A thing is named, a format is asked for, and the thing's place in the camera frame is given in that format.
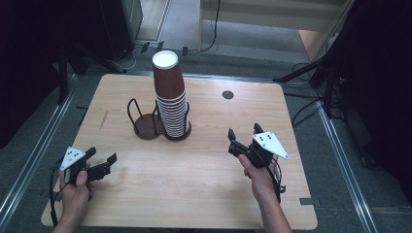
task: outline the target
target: gray floor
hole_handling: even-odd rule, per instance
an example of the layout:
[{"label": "gray floor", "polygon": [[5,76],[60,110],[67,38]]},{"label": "gray floor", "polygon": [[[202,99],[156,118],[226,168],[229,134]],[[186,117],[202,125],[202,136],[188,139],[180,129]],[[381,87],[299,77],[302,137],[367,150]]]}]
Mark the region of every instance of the gray floor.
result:
[{"label": "gray floor", "polygon": [[[182,46],[190,48],[196,48],[197,46],[197,31],[195,28],[198,21],[186,20],[190,25],[185,27],[178,23],[183,22],[183,19],[177,13],[183,11],[184,7],[193,7],[195,4],[198,3],[196,1],[172,0],[170,11],[166,15],[166,21],[159,38],[160,41],[165,42],[165,48],[177,50],[176,53],[180,56],[184,73],[201,74],[209,76],[209,78],[213,76],[214,78],[235,79],[238,81],[271,83],[272,78],[280,78],[290,73],[296,63],[307,61],[296,31],[267,28],[270,30],[263,32],[260,30],[264,28],[248,28],[249,26],[243,27],[238,24],[223,23],[218,24],[218,49],[215,47],[215,50],[208,53],[194,52],[188,56],[181,56],[181,52],[178,50]],[[188,16],[193,14],[190,17],[196,18],[195,12],[185,12]],[[174,27],[176,24],[180,25],[180,30]],[[210,28],[210,22],[205,21],[205,38],[208,37],[208,27]],[[261,38],[257,34],[266,35],[267,33],[267,35],[270,35],[274,33],[271,30],[278,31],[280,34],[276,38],[280,39],[267,41],[266,43],[260,41],[257,43],[260,46],[258,49],[260,53],[251,52],[256,48],[250,38],[255,37],[256,40],[259,40]],[[245,33],[245,36],[241,38],[248,39],[235,41],[243,33]],[[134,52],[137,59],[136,65],[129,69],[127,74],[150,72],[152,70],[151,57],[154,53],[155,49],[149,49],[145,53],[136,50]],[[132,55],[120,61],[123,66],[131,66],[133,63]],[[77,109],[77,107],[88,106],[101,76],[108,72],[98,64],[90,62],[88,65],[87,75],[79,77],[77,88],[74,90],[73,98],[63,120],[56,128],[39,167],[36,169],[24,195],[21,196],[4,232],[52,231],[50,227],[43,226],[40,222],[40,215],[48,202],[43,194],[48,189],[49,167],[65,152],[76,137],[79,130],[78,123],[85,113],[84,110]],[[305,75],[300,79],[284,84],[285,93],[311,95],[313,90],[305,81],[307,79],[308,77]],[[8,194],[30,152],[35,148],[37,140],[41,137],[56,108],[57,98],[58,89],[45,99],[42,106],[20,128],[12,142],[0,150],[0,159],[3,164],[7,164],[0,170],[2,178],[0,183],[1,199]],[[310,101],[310,99],[290,96],[286,96],[286,100],[291,118]],[[314,109],[315,106],[312,106],[304,111],[301,117],[308,115]],[[385,171],[365,169],[361,165],[360,151],[352,140],[346,123],[341,120],[333,120],[332,122],[375,220],[377,231],[410,232],[412,211],[400,191],[397,181]],[[314,115],[304,121],[294,129],[294,133],[319,222],[318,227],[313,232],[363,232],[357,208],[354,206],[354,200],[339,168],[338,160],[325,131],[321,116]],[[148,229],[82,227],[80,232],[148,232]]]},{"label": "gray floor", "polygon": [[137,39],[157,42],[170,0],[141,0],[143,20]]}]

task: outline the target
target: floor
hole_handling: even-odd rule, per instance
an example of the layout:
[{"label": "floor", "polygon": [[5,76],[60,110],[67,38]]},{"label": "floor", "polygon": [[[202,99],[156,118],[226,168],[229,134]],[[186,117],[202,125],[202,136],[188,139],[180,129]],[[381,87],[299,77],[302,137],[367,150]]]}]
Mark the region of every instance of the floor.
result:
[{"label": "floor", "polygon": [[[141,42],[150,41],[154,44],[164,42],[165,49],[181,50],[183,47],[188,47],[189,50],[197,50],[200,1],[169,1],[169,3],[163,0],[142,1],[142,8],[148,9],[150,14],[145,14],[145,21],[142,23],[144,31],[139,33],[138,39]],[[164,14],[167,20],[164,22],[159,18],[158,13],[152,14],[154,8],[163,9],[163,6],[167,7]],[[213,15],[216,13],[216,9],[210,11]],[[155,15],[156,20],[146,20],[148,17],[152,18],[152,15]],[[144,39],[147,39],[146,28],[157,28],[162,23],[163,25],[158,29],[159,37]],[[213,42],[214,25],[213,21],[203,21],[201,40],[203,49],[208,48]],[[300,37],[297,30],[223,21],[218,21],[217,25],[216,42],[206,53],[292,63],[308,62],[302,42],[294,40]]]}]

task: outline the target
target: human hand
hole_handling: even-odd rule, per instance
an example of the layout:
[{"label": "human hand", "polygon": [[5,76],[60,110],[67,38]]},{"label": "human hand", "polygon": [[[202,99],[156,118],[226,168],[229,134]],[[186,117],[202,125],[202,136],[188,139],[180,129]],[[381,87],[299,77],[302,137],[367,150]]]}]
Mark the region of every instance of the human hand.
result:
[{"label": "human hand", "polygon": [[[65,186],[64,171],[59,172],[60,188]],[[89,197],[94,193],[92,183],[87,183],[87,172],[81,171],[76,184],[68,183],[61,191],[63,213],[53,232],[75,232],[86,216]]]},{"label": "human hand", "polygon": [[[252,180],[252,192],[258,201],[262,198],[276,195],[272,178],[265,167],[256,168],[244,154],[240,154],[238,159],[244,168],[245,176]],[[273,155],[273,159],[277,160],[278,155]],[[272,163],[269,165],[269,169],[274,174],[275,167]]]}]

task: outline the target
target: wrist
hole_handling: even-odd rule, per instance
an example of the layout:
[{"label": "wrist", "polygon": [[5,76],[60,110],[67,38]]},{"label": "wrist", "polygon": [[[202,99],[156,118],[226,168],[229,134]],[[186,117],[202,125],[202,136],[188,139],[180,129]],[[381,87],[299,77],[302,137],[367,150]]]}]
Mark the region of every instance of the wrist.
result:
[{"label": "wrist", "polygon": [[257,202],[261,204],[275,204],[279,205],[278,198],[276,197],[275,190],[273,188],[262,188],[257,191],[255,198],[257,199]]},{"label": "wrist", "polygon": [[74,223],[73,220],[70,220],[67,217],[63,216],[53,230],[53,233],[72,233],[76,232],[77,228],[78,224]]}]

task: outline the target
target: table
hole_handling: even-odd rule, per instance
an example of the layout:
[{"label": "table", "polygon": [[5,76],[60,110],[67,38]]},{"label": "table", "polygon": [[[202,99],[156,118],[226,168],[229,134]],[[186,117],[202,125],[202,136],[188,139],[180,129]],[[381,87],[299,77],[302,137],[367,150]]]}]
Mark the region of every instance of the table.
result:
[{"label": "table", "polygon": [[[280,158],[282,208],[293,229],[314,229],[313,205],[292,131],[282,88],[275,83],[245,83],[185,79],[190,103],[191,134],[181,142],[159,136],[138,138],[127,116],[127,103],[136,98],[143,114],[155,107],[154,79],[106,75],[102,78],[73,147],[96,147],[89,161],[100,164],[116,152],[112,174],[96,182],[83,225],[172,228],[262,228],[251,181],[237,158],[227,152],[228,128],[245,145],[253,127],[273,130],[291,156]],[[223,98],[230,90],[234,97]],[[61,203],[56,202],[61,213]],[[50,206],[42,222],[52,225]]]}]

